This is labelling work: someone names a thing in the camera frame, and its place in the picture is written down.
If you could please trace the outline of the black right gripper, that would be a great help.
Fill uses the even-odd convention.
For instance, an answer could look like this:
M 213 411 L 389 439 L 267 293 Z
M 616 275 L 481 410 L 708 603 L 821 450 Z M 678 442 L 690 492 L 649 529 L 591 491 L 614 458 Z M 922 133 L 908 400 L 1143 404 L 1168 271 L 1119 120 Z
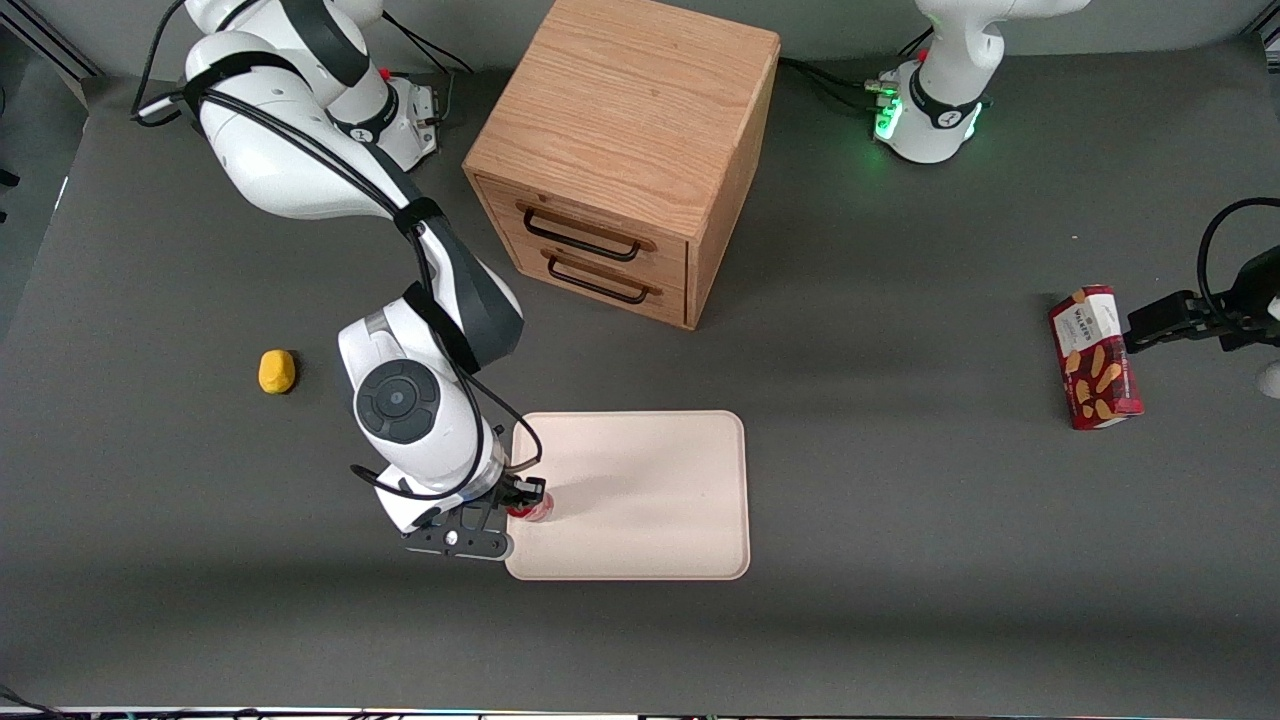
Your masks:
M 526 518 L 527 503 L 541 503 L 547 482 L 543 478 L 502 477 L 483 496 L 461 503 L 436 518 L 436 527 L 445 530 L 474 533 L 490 530 L 494 516 Z

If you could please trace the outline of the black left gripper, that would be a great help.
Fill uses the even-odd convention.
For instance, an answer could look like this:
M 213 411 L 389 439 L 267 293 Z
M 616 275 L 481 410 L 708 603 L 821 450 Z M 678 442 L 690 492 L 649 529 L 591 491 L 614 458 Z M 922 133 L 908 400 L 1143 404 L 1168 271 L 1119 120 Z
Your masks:
M 1230 320 L 1219 337 L 1224 352 L 1252 345 L 1279 346 L 1277 310 L 1279 249 L 1252 258 L 1245 263 L 1231 287 L 1213 296 L 1221 314 Z M 1128 315 L 1124 333 L 1126 351 L 1144 352 L 1160 345 L 1183 340 L 1199 341 L 1219 334 L 1219 324 L 1210 304 L 1197 292 L 1181 290 Z

